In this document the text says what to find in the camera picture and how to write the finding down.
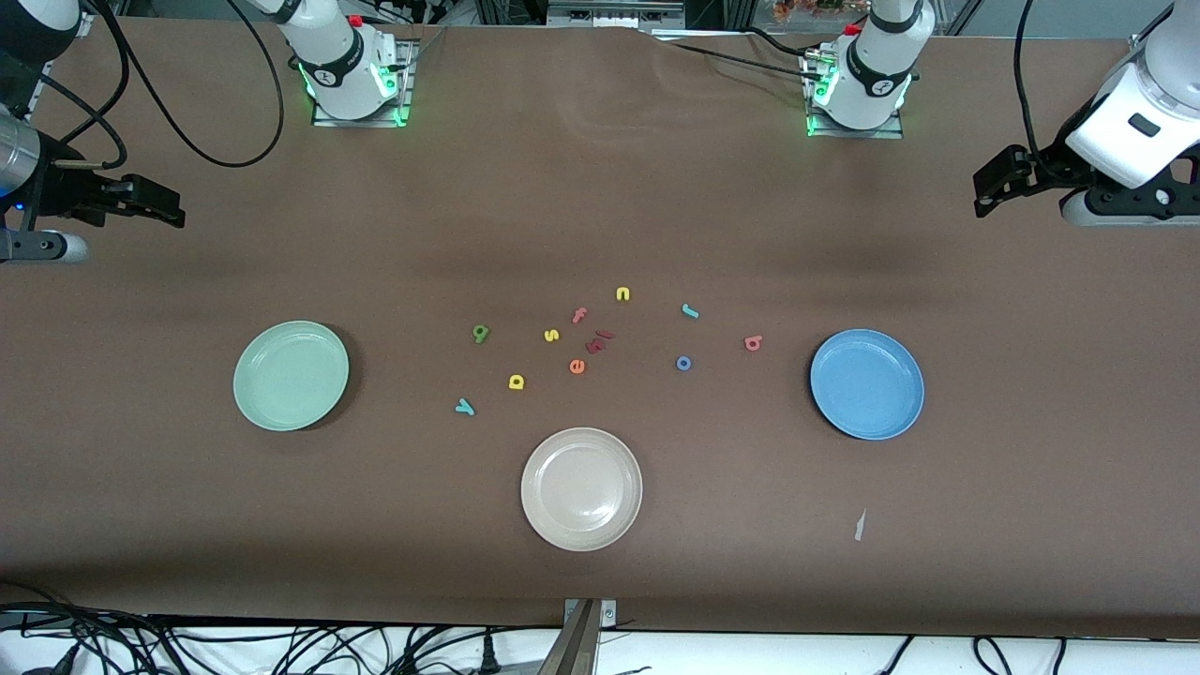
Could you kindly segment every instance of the green plate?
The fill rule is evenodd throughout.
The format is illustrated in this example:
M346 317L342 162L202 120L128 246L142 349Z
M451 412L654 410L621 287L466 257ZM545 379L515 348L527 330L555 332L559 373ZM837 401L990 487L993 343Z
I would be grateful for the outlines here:
M233 398L246 419L294 431L334 410L346 392L350 358L332 330L311 321L266 329L246 347L233 374Z

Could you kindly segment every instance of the silver metal cylinder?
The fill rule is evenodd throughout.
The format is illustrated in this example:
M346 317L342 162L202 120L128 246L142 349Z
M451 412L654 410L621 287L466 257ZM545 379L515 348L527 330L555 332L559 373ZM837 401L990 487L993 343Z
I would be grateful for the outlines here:
M42 141L34 127L0 106L0 197L20 187L34 175Z

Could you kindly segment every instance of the cable connector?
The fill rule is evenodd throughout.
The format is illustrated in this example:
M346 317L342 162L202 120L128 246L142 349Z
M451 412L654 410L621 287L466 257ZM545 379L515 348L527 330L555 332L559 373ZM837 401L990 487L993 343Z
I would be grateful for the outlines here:
M500 671L500 662L496 661L496 645L492 644L492 629L484 631L484 661L479 664L479 675L496 675Z

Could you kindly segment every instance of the blue plate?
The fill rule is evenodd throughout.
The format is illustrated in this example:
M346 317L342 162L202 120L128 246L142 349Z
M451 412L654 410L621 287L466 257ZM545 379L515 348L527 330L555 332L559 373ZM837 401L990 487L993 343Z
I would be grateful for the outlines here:
M904 434L925 402L925 381L908 350L865 328L826 340L812 358L810 382L822 414L838 429L866 441Z

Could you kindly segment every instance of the white paper scrap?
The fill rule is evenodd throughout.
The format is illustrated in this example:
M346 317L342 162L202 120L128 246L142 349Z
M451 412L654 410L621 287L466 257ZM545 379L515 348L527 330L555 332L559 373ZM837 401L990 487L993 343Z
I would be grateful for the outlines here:
M866 509L863 509L863 515L858 516L858 527L854 528L854 540L863 540L863 527L866 525Z

